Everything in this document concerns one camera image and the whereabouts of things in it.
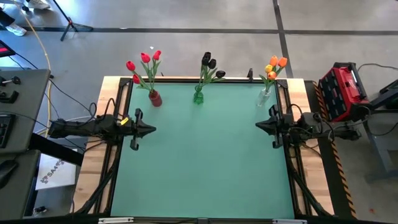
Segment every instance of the green mat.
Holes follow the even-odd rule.
[[[214,83],[195,105],[195,85],[157,83],[160,108],[134,88],[130,115],[140,108],[157,131],[138,151],[124,138],[111,215],[294,218],[284,152],[254,125],[269,118],[274,90],[259,108],[263,85]]]

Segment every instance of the white sneaker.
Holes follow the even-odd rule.
[[[6,29],[13,34],[22,37],[26,34],[26,30],[13,22],[11,25],[6,26]]]
[[[30,0],[27,7],[34,9],[50,9],[50,5],[42,2],[42,0]]]

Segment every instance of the yellow and black tape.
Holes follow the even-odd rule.
[[[320,105],[320,108],[321,108],[321,112],[322,112],[321,115],[322,115],[322,117],[324,119],[328,120],[328,118],[327,118],[328,117],[328,113],[327,113],[327,110],[326,110],[325,102],[323,102],[322,93],[319,90],[317,83],[314,82],[313,84],[315,86],[315,92],[317,94],[317,98],[318,98],[319,105]],[[349,205],[349,207],[351,209],[351,214],[352,214],[352,216],[354,218],[357,218],[356,212],[355,212],[355,208],[354,208],[353,199],[351,198],[351,193],[349,192],[349,189],[348,189],[346,176],[344,175],[343,166],[341,165],[340,157],[338,156],[338,152],[337,152],[337,148],[336,148],[335,143],[331,143],[331,148],[333,149],[333,154],[335,156],[337,168],[339,169],[341,181],[343,183],[343,187],[344,187],[344,190],[346,192],[346,197],[347,197],[347,200],[348,200],[348,205]]]

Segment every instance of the concrete floor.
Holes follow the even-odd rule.
[[[199,60],[205,51],[212,52],[218,60],[218,67],[229,77],[246,76],[249,68],[254,69],[254,74],[262,73],[271,55],[282,55],[280,27],[272,0],[58,0],[58,3],[75,22],[94,28],[110,28],[97,29],[99,32],[71,32],[63,42],[59,41],[61,32],[38,32],[50,58],[54,82],[85,105],[97,101],[104,76],[130,75],[124,64],[127,60],[138,62],[141,52],[162,50],[160,71],[165,76],[198,75]],[[26,13],[35,27],[67,25],[52,2],[51,5],[53,7],[49,11]],[[398,31],[398,2],[395,0],[279,0],[279,7],[285,30]],[[14,6],[7,5],[5,11],[14,16],[19,25],[26,26],[23,16]],[[131,32],[121,32],[123,30],[112,28],[168,30],[136,32],[131,29]],[[207,31],[192,33],[184,30],[191,28]],[[250,31],[236,34],[209,29]],[[362,34],[286,34],[287,52],[284,53],[289,54],[292,75],[294,78],[318,80],[334,62],[397,66],[398,32],[393,35]],[[16,37],[0,31],[0,39],[39,68],[47,68],[33,33]],[[29,67],[18,56],[13,58]],[[9,58],[1,58],[0,66],[17,65]],[[393,70],[364,67],[360,75],[367,94],[375,98],[379,89],[394,81],[398,74]],[[65,119],[87,115],[81,106],[54,88],[52,103]],[[39,121],[46,121],[46,110],[47,101],[43,101]],[[367,138],[357,142],[337,141],[337,145],[358,218],[398,222],[398,180],[382,180],[373,184],[364,180],[366,174],[377,168]],[[58,189],[41,194],[45,198],[46,195],[63,195],[65,192],[70,193],[71,190]],[[68,197],[60,198],[60,202],[70,203],[65,198]],[[41,205],[49,205],[50,209],[59,209],[58,205],[46,200],[40,202]]]

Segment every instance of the flower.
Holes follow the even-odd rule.
[[[211,53],[206,52],[203,58],[201,59],[201,64],[207,66],[209,64],[210,59],[211,59]]]
[[[210,69],[214,69],[216,67],[217,61],[216,59],[211,59],[208,66]]]
[[[268,79],[269,80],[275,80],[275,78],[276,78],[276,72],[270,72],[270,73],[268,73]]]
[[[162,53],[161,51],[157,50],[157,51],[155,52],[154,56],[153,56],[153,59],[154,59],[154,60],[159,60],[159,57],[160,57],[160,54],[161,54],[161,53]]]
[[[267,66],[264,68],[264,70],[265,70],[266,73],[268,74],[268,73],[270,73],[270,72],[272,71],[273,68],[274,68],[274,66],[272,66],[272,65],[267,65]]]
[[[145,53],[141,53],[141,59],[142,59],[142,62],[144,62],[144,63],[150,62],[150,56]]]
[[[282,57],[282,58],[279,60],[279,62],[278,62],[278,65],[279,65],[281,68],[285,67],[286,64],[287,64],[287,58],[285,58],[285,57]]]
[[[217,78],[223,78],[224,76],[225,76],[225,72],[224,71],[218,70],[216,72],[216,77]]]
[[[136,69],[136,65],[131,61],[126,62],[126,67],[128,70],[132,72]]]
[[[269,60],[269,64],[275,67],[278,64],[278,57],[276,57],[275,55],[272,56],[271,59]]]
[[[132,81],[133,81],[135,84],[139,84],[139,77],[138,77],[138,75],[134,74],[134,75],[132,76]]]

